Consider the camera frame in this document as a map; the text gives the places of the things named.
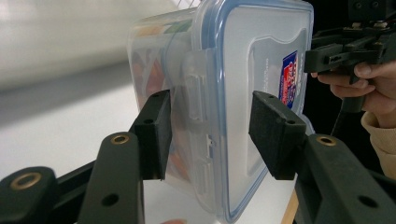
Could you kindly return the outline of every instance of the printed label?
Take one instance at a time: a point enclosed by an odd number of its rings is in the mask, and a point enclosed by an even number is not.
[[[279,99],[288,108],[292,108],[297,85],[297,50],[283,59],[279,82]]]

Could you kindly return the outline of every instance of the transparent container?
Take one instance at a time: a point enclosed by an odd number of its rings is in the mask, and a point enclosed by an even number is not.
[[[239,218],[267,174],[248,135],[253,91],[278,96],[306,120],[312,25],[311,5],[294,0],[206,0],[133,25],[128,56],[139,108],[171,91],[165,181],[221,222]]]

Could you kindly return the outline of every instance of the container label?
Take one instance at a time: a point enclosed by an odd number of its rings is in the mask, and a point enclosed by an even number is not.
[[[297,50],[283,59],[283,66],[279,81],[279,100],[288,108],[293,107],[296,94],[298,76],[298,57]]]

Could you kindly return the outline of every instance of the plastic food container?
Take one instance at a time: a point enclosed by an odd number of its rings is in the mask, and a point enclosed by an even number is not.
[[[278,96],[304,119],[312,25],[311,5],[293,0],[206,0],[133,25],[128,56],[138,106],[171,91],[165,181],[195,194],[221,222],[239,218],[267,174],[248,135],[253,91]]]

